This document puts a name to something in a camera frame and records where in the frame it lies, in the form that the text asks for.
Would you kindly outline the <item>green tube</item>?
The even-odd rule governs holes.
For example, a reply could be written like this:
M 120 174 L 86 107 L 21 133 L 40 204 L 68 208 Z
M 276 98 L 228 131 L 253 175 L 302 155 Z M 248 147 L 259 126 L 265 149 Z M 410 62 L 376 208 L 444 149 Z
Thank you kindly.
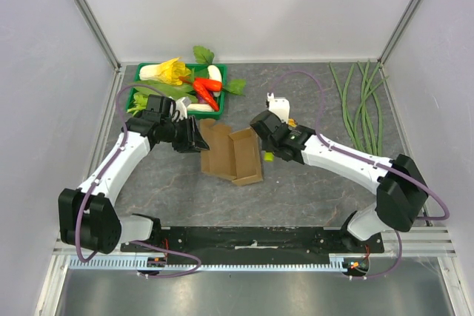
M 272 152 L 265 152 L 264 153 L 264 161 L 265 162 L 274 162 L 275 156 Z

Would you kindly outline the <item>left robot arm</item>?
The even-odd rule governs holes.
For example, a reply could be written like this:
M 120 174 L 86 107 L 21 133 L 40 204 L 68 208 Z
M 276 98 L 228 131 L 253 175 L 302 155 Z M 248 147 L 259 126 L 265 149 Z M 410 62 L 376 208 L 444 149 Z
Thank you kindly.
M 160 220 L 141 214 L 121 218 L 115 202 L 138 163 L 156 144 L 169 143 L 180 153 L 209 148 L 196 118 L 187 113 L 190 104 L 188 98 L 151 95 L 145 109 L 124 122 L 115 146 L 96 171 L 76 189 L 64 189 L 59 195 L 63 243 L 102 254 L 133 241 L 147 252 L 160 248 Z

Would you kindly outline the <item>yellow utility knife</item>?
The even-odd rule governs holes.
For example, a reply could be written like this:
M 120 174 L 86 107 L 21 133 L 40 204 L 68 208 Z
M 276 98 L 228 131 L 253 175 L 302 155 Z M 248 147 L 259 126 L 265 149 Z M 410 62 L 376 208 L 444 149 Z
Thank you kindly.
M 297 126 L 297 123 L 294 119 L 290 118 L 289 121 L 288 121 L 288 124 L 291 126 L 291 127 L 296 127 Z

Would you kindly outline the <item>brown cardboard express box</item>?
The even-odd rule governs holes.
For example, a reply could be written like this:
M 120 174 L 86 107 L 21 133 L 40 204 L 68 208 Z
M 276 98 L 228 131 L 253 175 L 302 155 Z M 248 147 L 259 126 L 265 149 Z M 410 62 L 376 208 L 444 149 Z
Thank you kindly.
M 250 127 L 233 131 L 232 127 L 206 118 L 199 122 L 201 135 L 209 146 L 201 152 L 201 171 L 236 186 L 263 180 L 258 137 Z

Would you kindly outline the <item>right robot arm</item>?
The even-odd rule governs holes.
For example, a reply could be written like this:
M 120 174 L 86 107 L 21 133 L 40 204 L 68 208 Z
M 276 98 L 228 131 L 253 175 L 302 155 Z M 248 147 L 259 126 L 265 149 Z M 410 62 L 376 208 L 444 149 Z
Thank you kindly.
M 387 229 L 409 232 L 427 199 L 421 173 L 406 155 L 391 160 L 350 149 L 309 127 L 293 127 L 269 110 L 240 131 L 211 118 L 197 121 L 196 126 L 204 174 L 236 186 L 258 183 L 263 179 L 261 151 L 265 149 L 284 161 L 326 169 L 373 193 L 375 202 L 354 212 L 339 233 L 339 243 L 348 252 L 358 251 L 366 240 Z

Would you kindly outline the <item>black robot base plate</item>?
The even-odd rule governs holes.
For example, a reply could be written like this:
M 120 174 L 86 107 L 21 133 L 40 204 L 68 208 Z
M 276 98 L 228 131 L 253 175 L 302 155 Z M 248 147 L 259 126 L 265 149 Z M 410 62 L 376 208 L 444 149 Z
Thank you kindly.
M 169 248 L 183 255 L 167 260 L 196 263 L 328 262 L 331 254 L 381 254 L 381 234 L 356 241 L 340 229 L 320 226 L 172 226 L 162 228 L 146 244 Z

